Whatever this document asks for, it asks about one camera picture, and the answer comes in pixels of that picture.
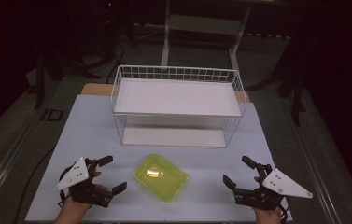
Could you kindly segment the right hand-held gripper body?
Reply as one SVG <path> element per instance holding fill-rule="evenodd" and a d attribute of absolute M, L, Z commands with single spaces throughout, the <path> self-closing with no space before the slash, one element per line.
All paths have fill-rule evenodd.
<path fill-rule="evenodd" d="M 239 189 L 232 182 L 232 193 L 236 204 L 242 204 L 261 210 L 275 210 L 287 196 L 312 199 L 313 193 L 302 187 L 270 164 L 250 163 L 259 175 L 259 186 L 256 189 Z"/>

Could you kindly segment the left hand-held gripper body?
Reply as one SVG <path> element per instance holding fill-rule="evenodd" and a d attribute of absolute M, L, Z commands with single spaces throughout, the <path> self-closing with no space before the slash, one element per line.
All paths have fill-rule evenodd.
<path fill-rule="evenodd" d="M 62 172 L 59 183 L 54 188 L 55 192 L 60 193 L 60 206 L 67 198 L 72 197 L 76 202 L 108 207 L 113 198 L 112 192 L 98 189 L 92 183 L 96 167 L 99 166 L 97 161 L 80 158 Z"/>

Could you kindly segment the person's left hand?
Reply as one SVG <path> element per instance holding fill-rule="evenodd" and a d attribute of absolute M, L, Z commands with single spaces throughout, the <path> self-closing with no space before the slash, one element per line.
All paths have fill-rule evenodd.
<path fill-rule="evenodd" d="M 69 197 L 63 202 L 60 214 L 66 217 L 84 217 L 91 207 L 90 203 L 76 202 Z"/>

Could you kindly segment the person's right hand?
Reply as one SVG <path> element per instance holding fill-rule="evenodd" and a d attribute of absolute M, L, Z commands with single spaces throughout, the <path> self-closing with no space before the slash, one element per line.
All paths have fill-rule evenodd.
<path fill-rule="evenodd" d="M 275 210 L 260 210 L 253 208 L 256 218 L 257 217 L 276 217 L 281 219 L 281 209 L 277 207 Z"/>

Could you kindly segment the pale blue table mat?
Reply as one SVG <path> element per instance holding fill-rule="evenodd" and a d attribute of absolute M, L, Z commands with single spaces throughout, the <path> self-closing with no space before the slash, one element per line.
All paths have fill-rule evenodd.
<path fill-rule="evenodd" d="M 151 153 L 157 153 L 189 176 L 175 198 L 167 203 L 134 178 L 134 170 Z M 27 220 L 51 222 L 59 213 L 60 197 L 54 192 L 62 171 L 80 158 L 100 159 L 110 155 L 113 162 L 102 167 L 97 183 L 109 188 L 126 183 L 127 189 L 114 197 L 107 208 L 94 206 L 86 221 L 133 222 L 252 222 L 253 211 L 234 202 L 223 184 L 227 175 L 238 187 L 254 189 L 256 171 L 242 161 L 248 156 L 269 164 L 271 152 L 253 104 L 232 141 L 226 147 L 144 147 L 120 143 L 110 102 L 104 96 L 79 95 L 63 128 L 60 139 L 30 209 Z"/>

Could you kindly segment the yellow-green plastic tray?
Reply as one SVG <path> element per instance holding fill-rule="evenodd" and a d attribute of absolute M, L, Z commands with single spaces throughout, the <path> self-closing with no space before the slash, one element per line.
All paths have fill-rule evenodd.
<path fill-rule="evenodd" d="M 134 178 L 164 202 L 171 202 L 189 175 L 159 154 L 152 153 L 134 170 Z"/>

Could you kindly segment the floor socket plate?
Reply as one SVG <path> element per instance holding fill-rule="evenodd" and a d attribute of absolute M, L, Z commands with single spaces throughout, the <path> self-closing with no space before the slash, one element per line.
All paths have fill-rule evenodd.
<path fill-rule="evenodd" d="M 57 109 L 46 109 L 41 120 L 42 121 L 61 121 L 63 118 L 63 111 Z"/>

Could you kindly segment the dark metal stand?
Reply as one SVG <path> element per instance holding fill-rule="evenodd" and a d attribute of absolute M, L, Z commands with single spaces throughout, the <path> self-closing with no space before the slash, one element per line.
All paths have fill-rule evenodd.
<path fill-rule="evenodd" d="M 291 118 L 297 127 L 300 127 L 300 111 L 303 109 L 301 102 L 303 92 L 303 78 L 306 72 L 304 65 L 291 63 L 281 73 L 282 83 L 277 89 L 277 94 L 281 98 L 292 95 Z"/>
<path fill-rule="evenodd" d="M 39 53 L 36 57 L 36 84 L 35 84 L 35 109 L 38 109 L 45 99 L 45 68 L 44 54 Z"/>

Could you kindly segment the white metal frame stand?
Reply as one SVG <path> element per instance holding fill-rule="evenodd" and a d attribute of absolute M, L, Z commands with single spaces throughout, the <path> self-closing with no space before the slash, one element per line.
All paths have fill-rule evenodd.
<path fill-rule="evenodd" d="M 232 69 L 239 70 L 236 54 L 244 35 L 247 19 L 251 10 L 250 7 L 247 7 L 242 12 L 242 19 L 240 21 L 172 14 L 170 12 L 170 8 L 171 0 L 166 0 L 164 42 L 162 47 L 161 66 L 168 65 L 170 51 L 170 31 L 178 30 L 218 35 L 233 35 L 235 37 L 235 41 L 233 46 L 229 47 L 228 53 Z"/>

